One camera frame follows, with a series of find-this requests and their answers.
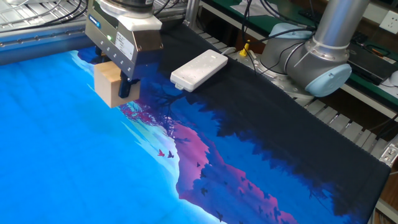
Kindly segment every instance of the yellow connector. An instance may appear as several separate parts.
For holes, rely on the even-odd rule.
[[[246,44],[244,45],[244,49],[242,49],[242,50],[239,52],[240,56],[243,56],[243,57],[248,56],[249,45],[250,45],[249,43],[246,43]]]

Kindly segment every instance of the wooden block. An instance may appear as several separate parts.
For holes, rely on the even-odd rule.
[[[110,107],[123,105],[138,100],[141,82],[131,85],[130,95],[127,98],[119,97],[120,68],[112,61],[94,65],[95,92]]]

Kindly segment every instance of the label sticker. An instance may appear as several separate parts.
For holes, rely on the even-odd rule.
[[[101,28],[100,22],[98,22],[92,15],[88,15],[88,19],[99,29]]]
[[[128,41],[121,33],[116,34],[115,46],[130,60],[134,53],[134,45]]]
[[[394,60],[391,59],[391,58],[383,57],[383,59],[384,59],[385,61],[387,61],[387,62],[390,62],[391,64],[396,63],[396,61],[394,61]]]

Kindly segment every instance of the black electronic device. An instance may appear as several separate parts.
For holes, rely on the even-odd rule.
[[[347,50],[349,50],[348,63],[353,72],[375,85],[380,85],[398,70],[397,66],[368,52],[359,45],[350,44]]]

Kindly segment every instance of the gray robot arm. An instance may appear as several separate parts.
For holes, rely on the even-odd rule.
[[[287,74],[314,96],[327,96],[351,75],[347,47],[369,0],[330,0],[318,29],[292,32],[268,41],[261,63]],[[277,24],[270,35],[299,27]]]

